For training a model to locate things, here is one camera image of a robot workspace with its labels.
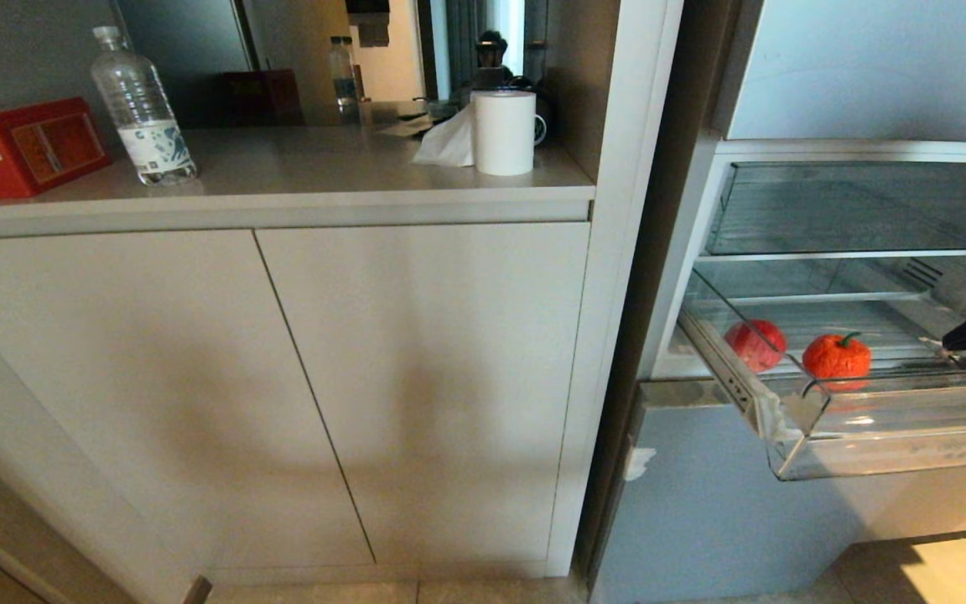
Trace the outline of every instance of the apple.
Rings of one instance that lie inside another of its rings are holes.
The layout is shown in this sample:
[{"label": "apple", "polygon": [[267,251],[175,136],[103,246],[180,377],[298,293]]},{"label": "apple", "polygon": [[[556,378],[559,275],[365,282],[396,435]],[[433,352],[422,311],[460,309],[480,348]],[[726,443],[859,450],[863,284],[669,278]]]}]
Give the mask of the apple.
[{"label": "apple", "polygon": [[770,321],[749,320],[741,321],[725,332],[725,343],[732,347],[736,356],[751,369],[752,372],[762,373],[768,368],[782,362],[788,341],[781,328]]}]

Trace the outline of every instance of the refrigerator drawer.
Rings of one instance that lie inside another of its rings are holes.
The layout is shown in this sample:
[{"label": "refrigerator drawer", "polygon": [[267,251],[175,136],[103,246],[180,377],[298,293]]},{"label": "refrigerator drawer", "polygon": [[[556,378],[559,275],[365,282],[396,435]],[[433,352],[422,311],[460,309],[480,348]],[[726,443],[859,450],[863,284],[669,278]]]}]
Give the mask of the refrigerator drawer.
[{"label": "refrigerator drawer", "polygon": [[[766,442],[783,481],[966,466],[966,352],[940,345],[963,317],[913,283],[887,279],[898,263],[730,263],[693,271],[678,324]],[[763,271],[783,272],[801,287],[762,295],[761,284],[783,283]],[[817,280],[822,275],[829,279]],[[787,348],[774,347],[776,339],[752,321],[777,326]],[[802,351],[812,340],[849,332],[861,332],[873,352],[869,375],[819,379],[806,370]]]}]

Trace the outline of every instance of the red tin box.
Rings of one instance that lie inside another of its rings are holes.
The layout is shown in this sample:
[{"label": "red tin box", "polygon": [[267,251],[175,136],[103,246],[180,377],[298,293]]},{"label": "red tin box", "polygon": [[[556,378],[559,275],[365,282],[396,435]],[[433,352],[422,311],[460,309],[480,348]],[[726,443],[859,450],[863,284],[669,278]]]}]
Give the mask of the red tin box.
[{"label": "red tin box", "polygon": [[0,112],[0,199],[37,195],[110,163],[79,96]]}]

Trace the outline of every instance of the bottle cap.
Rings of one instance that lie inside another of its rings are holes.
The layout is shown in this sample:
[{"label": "bottle cap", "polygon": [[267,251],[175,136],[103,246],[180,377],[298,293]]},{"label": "bottle cap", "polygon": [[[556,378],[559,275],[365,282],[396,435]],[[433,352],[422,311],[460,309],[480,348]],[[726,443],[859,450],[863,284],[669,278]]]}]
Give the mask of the bottle cap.
[{"label": "bottle cap", "polygon": [[115,39],[122,37],[122,31],[119,31],[118,27],[112,26],[112,24],[92,28],[91,33],[95,35],[96,39]]}]

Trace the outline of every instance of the floor tile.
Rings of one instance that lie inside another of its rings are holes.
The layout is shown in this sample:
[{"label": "floor tile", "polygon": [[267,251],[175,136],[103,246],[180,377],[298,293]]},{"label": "floor tile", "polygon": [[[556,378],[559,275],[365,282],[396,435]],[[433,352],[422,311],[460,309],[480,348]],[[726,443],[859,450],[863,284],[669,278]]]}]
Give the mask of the floor tile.
[{"label": "floor tile", "polygon": [[208,604],[414,604],[415,582],[302,586],[215,586]]},{"label": "floor tile", "polygon": [[901,563],[919,562],[901,542],[861,543],[848,547],[833,563],[856,604],[924,604]]},{"label": "floor tile", "polygon": [[712,600],[670,601],[668,604],[859,604],[852,601],[833,570],[827,570],[812,587],[788,593],[763,596],[722,597]]},{"label": "floor tile", "polygon": [[901,569],[928,604],[966,604],[966,539],[911,547],[919,560]]},{"label": "floor tile", "polygon": [[422,581],[418,604],[584,604],[579,581]]}]

